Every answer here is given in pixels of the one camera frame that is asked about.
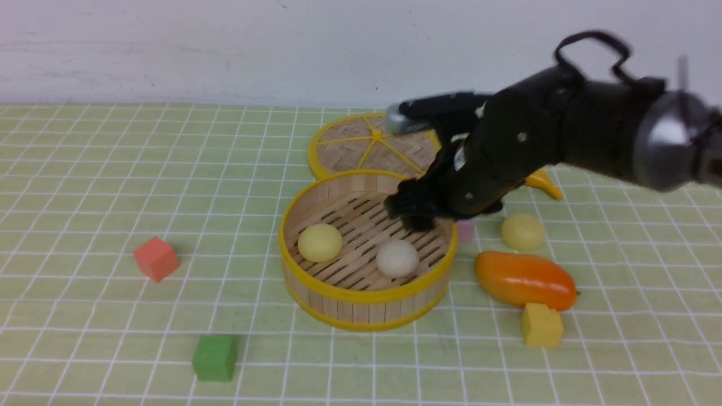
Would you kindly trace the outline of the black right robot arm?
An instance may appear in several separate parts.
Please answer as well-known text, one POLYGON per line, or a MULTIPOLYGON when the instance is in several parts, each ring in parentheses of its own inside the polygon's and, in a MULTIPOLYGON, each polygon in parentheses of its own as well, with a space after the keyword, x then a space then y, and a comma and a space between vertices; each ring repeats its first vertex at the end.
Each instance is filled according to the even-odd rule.
POLYGON ((440 151, 385 206, 411 231, 435 219, 498 213, 546 165, 567 164, 673 192, 720 187, 720 110, 651 77, 590 81, 552 67, 493 94, 457 92, 392 105, 396 136, 434 130, 440 151))

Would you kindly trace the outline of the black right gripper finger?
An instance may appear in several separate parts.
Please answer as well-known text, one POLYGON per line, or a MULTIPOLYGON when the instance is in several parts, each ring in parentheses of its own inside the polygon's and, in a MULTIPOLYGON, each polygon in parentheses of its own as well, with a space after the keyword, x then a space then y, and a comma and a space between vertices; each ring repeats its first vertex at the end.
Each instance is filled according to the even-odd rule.
POLYGON ((407 178, 399 183, 397 192, 385 198, 390 219, 400 219, 410 232, 428 232, 435 228, 437 218, 446 218, 446 211, 426 178, 407 178))

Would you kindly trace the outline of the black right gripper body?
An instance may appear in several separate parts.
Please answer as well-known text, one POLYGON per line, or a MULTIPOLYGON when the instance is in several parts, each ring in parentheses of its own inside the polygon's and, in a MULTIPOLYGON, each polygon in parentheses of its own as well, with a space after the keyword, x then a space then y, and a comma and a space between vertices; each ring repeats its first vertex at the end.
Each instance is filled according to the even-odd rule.
POLYGON ((563 156, 560 126, 570 77, 545 69, 495 94, 454 97, 432 118, 442 149, 429 170, 429 214, 468 219, 563 156))

